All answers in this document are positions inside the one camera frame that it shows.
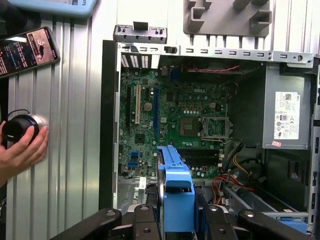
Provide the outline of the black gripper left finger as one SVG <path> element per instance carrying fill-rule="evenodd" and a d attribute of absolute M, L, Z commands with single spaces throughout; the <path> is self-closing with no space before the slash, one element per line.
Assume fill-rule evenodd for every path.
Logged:
<path fill-rule="evenodd" d="M 125 214 L 114 208 L 101 209 L 52 239 L 161 240 L 156 185 L 148 185 L 146 194 L 146 203 L 131 205 Z"/>

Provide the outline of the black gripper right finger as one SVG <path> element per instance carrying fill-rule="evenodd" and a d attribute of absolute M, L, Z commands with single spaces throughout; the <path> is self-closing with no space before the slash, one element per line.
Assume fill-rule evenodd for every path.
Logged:
<path fill-rule="evenodd" d="M 208 186 L 195 185 L 195 235 L 199 240 L 314 240 L 314 217 L 263 189 L 223 187 L 214 203 Z"/>

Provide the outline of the person's bare hand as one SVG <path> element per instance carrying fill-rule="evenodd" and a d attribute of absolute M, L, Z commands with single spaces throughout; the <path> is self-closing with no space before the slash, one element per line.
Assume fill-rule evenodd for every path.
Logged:
<path fill-rule="evenodd" d="M 31 166 L 42 161 L 46 156 L 49 140 L 49 128 L 40 129 L 35 139 L 32 139 L 35 128 L 27 128 L 22 138 L 5 148 L 0 145 L 0 185 L 3 186 L 10 178 L 24 172 Z"/>

